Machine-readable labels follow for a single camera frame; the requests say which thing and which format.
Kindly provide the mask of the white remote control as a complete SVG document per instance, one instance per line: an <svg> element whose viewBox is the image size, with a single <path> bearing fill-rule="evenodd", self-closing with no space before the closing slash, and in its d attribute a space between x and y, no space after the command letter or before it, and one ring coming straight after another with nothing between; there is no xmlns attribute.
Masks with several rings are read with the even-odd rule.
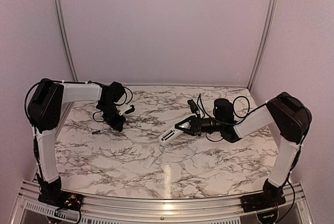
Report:
<svg viewBox="0 0 334 224"><path fill-rule="evenodd" d="M175 127L173 126L158 137L158 143L160 146L166 146L179 136L180 134L175 131Z"/></svg>

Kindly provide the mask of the white battery cover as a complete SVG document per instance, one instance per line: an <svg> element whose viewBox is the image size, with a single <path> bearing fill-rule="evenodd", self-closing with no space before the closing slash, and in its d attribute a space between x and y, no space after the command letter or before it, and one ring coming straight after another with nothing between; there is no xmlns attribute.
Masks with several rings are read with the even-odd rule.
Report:
<svg viewBox="0 0 334 224"><path fill-rule="evenodd" d="M155 161L155 157L154 157L154 156L149 156L149 157L146 159L146 161L145 161L143 167L144 167L145 169L149 169L149 168L152 166L152 164L154 163L154 161Z"/></svg>

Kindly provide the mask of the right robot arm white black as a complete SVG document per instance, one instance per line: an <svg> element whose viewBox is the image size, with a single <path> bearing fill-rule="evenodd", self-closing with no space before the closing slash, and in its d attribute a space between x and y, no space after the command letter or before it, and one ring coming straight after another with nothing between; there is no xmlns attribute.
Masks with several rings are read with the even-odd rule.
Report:
<svg viewBox="0 0 334 224"><path fill-rule="evenodd" d="M209 115L203 105L196 105L193 101L188 104L193 114L176 123L174 128L191 136L218 132L223 140L236 143L263 128L274 131L278 154L258 202L263 207L276 202L299 160L312 123L310 110L285 91L255 109L249 109L238 120L234 102L228 99L214 101L213 115Z"/></svg>

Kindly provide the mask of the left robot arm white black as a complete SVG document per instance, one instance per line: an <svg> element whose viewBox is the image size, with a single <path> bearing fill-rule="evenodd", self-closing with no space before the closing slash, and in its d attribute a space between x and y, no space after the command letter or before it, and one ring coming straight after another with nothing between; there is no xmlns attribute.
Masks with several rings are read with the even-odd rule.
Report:
<svg viewBox="0 0 334 224"><path fill-rule="evenodd" d="M125 87L112 82L104 85L98 82L60 81L43 78L30 90L30 99L25 98L25 114L33 128L34 156L39 167L37 176L41 194L55 206L66 201L62 191L55 160L57 128L61 121L63 105L71 102L93 101L102 112L103 121L115 131L121 132L126 119L118 110L118 101L127 97Z"/></svg>

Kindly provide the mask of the front aluminium rail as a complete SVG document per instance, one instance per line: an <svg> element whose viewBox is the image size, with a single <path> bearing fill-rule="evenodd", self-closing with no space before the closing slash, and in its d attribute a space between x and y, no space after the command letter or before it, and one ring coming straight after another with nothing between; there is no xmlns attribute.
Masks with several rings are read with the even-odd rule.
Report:
<svg viewBox="0 0 334 224"><path fill-rule="evenodd" d="M246 213L247 194L193 199L141 199L83 194L81 210L38 201L39 186L21 184L9 223L314 223L302 186L286 186L277 207Z"/></svg>

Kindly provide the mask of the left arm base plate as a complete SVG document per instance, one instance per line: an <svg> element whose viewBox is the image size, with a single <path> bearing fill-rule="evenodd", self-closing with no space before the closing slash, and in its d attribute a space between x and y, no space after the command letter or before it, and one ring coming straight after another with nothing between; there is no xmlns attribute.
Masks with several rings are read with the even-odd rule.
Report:
<svg viewBox="0 0 334 224"><path fill-rule="evenodd" d="M58 209L70 209L74 211L81 210L84 196L77 193L61 191L58 196L47 197L40 194L38 201L57 207Z"/></svg>

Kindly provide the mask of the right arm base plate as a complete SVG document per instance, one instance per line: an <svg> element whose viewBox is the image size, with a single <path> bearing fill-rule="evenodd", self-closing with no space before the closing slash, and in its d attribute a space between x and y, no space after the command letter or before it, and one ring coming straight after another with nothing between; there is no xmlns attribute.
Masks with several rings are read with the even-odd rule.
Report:
<svg viewBox="0 0 334 224"><path fill-rule="evenodd" d="M240 198L241 207L245 213L278 207L285 204L285 197L281 194L275 198L265 197L264 193L244 195Z"/></svg>

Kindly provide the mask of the left aluminium frame post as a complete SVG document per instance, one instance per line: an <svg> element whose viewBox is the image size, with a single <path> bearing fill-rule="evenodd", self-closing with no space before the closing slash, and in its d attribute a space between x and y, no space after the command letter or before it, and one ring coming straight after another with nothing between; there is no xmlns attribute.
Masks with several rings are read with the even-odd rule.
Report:
<svg viewBox="0 0 334 224"><path fill-rule="evenodd" d="M66 32L66 25L65 25L61 0L54 0L54 6L55 6L57 23L59 27L59 32L61 36L61 41L62 41L62 45L63 45L63 49L65 53L65 59L66 59L66 63L69 69L69 73L73 81L78 81L78 75L76 72L75 63L72 57L69 40L68 40L68 36Z"/></svg>

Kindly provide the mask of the aluminium frame post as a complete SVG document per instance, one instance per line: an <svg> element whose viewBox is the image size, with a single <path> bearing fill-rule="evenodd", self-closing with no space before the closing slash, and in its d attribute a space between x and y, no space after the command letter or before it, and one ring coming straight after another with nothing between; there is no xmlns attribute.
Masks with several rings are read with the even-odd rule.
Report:
<svg viewBox="0 0 334 224"><path fill-rule="evenodd" d="M261 35L261 39L260 39L260 43L259 43L259 47L257 50L257 54L256 54L256 58L255 58L255 62L252 68L252 72L248 81L248 89L252 89L256 78L258 76L259 70L260 70L260 66L261 63L263 61L264 58L264 53L265 53L265 49L266 49L266 45L267 45L267 41L269 38L269 34L270 34L270 30L274 21L274 17L275 17L275 12L276 12L276 7L277 7L277 1L278 0L269 0L268 3L268 9L267 9L267 13L266 13L266 18L265 18L265 23L264 23L264 27L263 27L263 32Z"/></svg>
<svg viewBox="0 0 334 224"><path fill-rule="evenodd" d="M63 45L63 49L65 53L65 59L66 59L66 63L69 69L69 73L73 81L78 81L78 75L76 72L75 63L72 57L69 40L68 40L68 36L66 32L66 25L65 25L61 0L54 0L54 6L55 6L57 23L59 27L59 32L61 36L61 41L62 41L62 45Z"/></svg>

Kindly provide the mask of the right aluminium frame post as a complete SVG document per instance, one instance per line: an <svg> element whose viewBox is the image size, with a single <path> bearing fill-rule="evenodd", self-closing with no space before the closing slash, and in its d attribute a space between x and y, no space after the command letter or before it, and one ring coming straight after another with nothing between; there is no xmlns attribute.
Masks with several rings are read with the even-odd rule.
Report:
<svg viewBox="0 0 334 224"><path fill-rule="evenodd" d="M252 89L256 78L258 76L259 70L260 70L260 66L261 63L263 61L264 58L264 53L265 53L265 49L266 49L266 45L267 45L267 41L269 38L269 34L270 34L270 30L274 21L274 17L275 17L275 12L276 12L276 7L277 7L277 1L278 0L269 0L268 3L268 9L267 9L267 13L266 13L266 18L265 18L265 23L264 23L264 27L263 27L263 32L261 35L261 39L260 39L260 43L259 43L259 47L257 50L257 54L256 54L256 58L255 58L255 62L252 68L252 72L248 81L248 89Z"/></svg>

